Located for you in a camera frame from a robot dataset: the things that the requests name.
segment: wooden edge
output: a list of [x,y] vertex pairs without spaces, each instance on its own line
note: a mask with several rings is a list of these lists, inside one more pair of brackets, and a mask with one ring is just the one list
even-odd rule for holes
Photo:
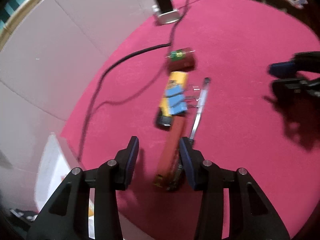
[[3,30],[0,32],[0,51],[8,41],[10,35],[16,27],[22,22],[27,14],[40,2],[41,0],[25,0],[10,16],[5,23]]

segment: orange object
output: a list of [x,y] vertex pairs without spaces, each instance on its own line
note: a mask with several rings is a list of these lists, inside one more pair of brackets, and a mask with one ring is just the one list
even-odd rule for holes
[[158,187],[166,187],[172,180],[174,171],[178,164],[179,151],[177,151],[179,139],[182,136],[185,126],[185,117],[175,115],[164,150],[161,154],[154,184]]

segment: black cable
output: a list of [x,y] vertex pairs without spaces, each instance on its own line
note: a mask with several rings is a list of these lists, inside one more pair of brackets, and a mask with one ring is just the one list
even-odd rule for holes
[[97,96],[101,90],[101,87],[102,87],[102,83],[106,77],[106,75],[111,71],[113,70],[116,66],[118,66],[119,64],[121,64],[122,62],[126,61],[127,59],[129,58],[132,58],[132,57],[135,57],[137,55],[140,55],[140,54],[143,54],[145,52],[149,52],[149,51],[152,51],[152,50],[155,50],[155,49],[160,49],[160,48],[166,48],[168,47],[168,50],[169,52],[171,51],[171,47],[172,47],[172,44],[173,44],[173,39],[174,39],[174,34],[175,34],[175,30],[178,26],[178,24],[181,22],[181,20],[185,17],[185,15],[187,14],[188,12],[188,4],[189,4],[189,1],[190,0],[186,0],[186,3],[184,5],[184,10],[183,10],[183,13],[181,15],[181,17],[179,18],[178,21],[175,22],[175,24],[173,25],[171,31],[170,31],[170,36],[169,36],[169,43],[166,43],[166,44],[161,44],[161,45],[157,45],[157,46],[153,46],[153,47],[150,47],[150,48],[146,48],[146,49],[142,49],[142,50],[139,50],[139,51],[136,51],[134,53],[131,53],[123,58],[121,58],[120,60],[118,60],[116,63],[114,63],[112,66],[110,66],[109,68],[107,68],[103,74],[101,75],[100,79],[99,79],[99,82],[98,82],[98,85],[97,85],[97,88],[95,89],[92,97],[91,97],[91,100],[90,100],[90,104],[88,106],[88,109],[87,109],[87,112],[86,112],[86,115],[85,115],[85,118],[84,118],[84,124],[82,126],[82,133],[81,133],[81,137],[80,137],[80,142],[79,142],[79,154],[78,154],[78,157],[77,157],[77,160],[78,162],[81,161],[82,159],[82,156],[83,156],[83,150],[84,150],[84,142],[85,142],[85,137],[86,137],[86,134],[87,134],[87,130],[88,130],[88,126],[89,126],[89,121],[90,121],[90,117],[91,117],[91,113],[92,113],[92,109],[93,109],[93,106],[94,106],[94,103],[97,99]]

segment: pink mat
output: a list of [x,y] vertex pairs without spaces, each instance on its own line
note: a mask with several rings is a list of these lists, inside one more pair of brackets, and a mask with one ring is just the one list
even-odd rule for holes
[[[175,2],[177,7],[184,4]],[[196,51],[197,66],[189,73],[189,84],[201,85],[204,77],[212,78],[194,148],[221,168],[247,168],[292,237],[320,199],[319,118],[306,102],[286,113],[276,108],[269,87],[274,78],[266,69],[296,52],[320,50],[318,39],[293,17],[254,1],[192,2],[177,28],[174,49]],[[75,152],[102,71],[129,53],[167,43],[171,27],[156,26],[150,17],[106,61],[62,132]],[[167,72],[160,71],[166,52],[159,49],[132,58],[106,77],[91,118],[83,165],[97,168],[125,148],[130,136],[138,136],[141,150],[132,184],[117,193],[119,211],[156,240],[185,240],[194,237],[201,192],[184,185],[179,192],[162,193],[152,185],[167,135],[154,127],[168,80]],[[194,110],[186,136],[193,118]],[[226,214],[224,237],[227,223]]]

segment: pink surface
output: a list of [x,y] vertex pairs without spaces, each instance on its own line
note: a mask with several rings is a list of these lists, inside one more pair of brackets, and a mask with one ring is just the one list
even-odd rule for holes
[[[196,51],[197,68],[189,73],[189,84],[212,78],[194,148],[222,168],[247,168],[294,236],[320,198],[319,123],[311,106],[302,109],[298,104],[285,113],[273,105],[273,78],[266,69],[295,52],[320,50],[318,39],[293,17],[254,1],[192,1],[177,28],[174,49]],[[178,7],[183,3],[176,0]],[[166,43],[171,27],[155,26],[149,18],[103,65],[62,132],[75,152],[101,72],[131,52]],[[166,71],[160,71],[166,52],[159,49],[132,58],[106,77],[91,118],[83,165],[98,167],[125,148],[130,136],[138,136],[141,150],[131,186],[117,194],[119,211],[156,240],[193,239],[201,193],[188,185],[162,193],[152,185],[167,135],[154,127],[168,80]],[[193,118],[191,111],[186,136]]]

